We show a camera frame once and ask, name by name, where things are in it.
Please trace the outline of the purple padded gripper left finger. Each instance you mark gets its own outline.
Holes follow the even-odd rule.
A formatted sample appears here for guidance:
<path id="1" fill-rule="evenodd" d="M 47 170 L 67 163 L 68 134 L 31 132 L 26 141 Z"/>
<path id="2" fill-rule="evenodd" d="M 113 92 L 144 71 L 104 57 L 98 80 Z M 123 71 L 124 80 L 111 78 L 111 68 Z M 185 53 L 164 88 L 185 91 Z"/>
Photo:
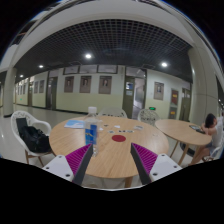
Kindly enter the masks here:
<path id="1" fill-rule="evenodd" d="M 67 156 L 58 155 L 43 167 L 65 180 L 81 185 L 90 159 L 93 154 L 93 145 L 85 145 Z"/>

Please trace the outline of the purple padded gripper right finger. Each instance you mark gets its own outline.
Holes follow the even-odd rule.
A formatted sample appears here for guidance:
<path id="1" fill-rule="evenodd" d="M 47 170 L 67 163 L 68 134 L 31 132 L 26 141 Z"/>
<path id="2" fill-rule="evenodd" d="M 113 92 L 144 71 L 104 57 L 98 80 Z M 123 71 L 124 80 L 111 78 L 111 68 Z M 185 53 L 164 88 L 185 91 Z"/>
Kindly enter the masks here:
<path id="1" fill-rule="evenodd" d="M 181 167 L 166 154 L 157 155 L 136 143 L 131 144 L 131 155 L 143 185 L 181 170 Z"/>

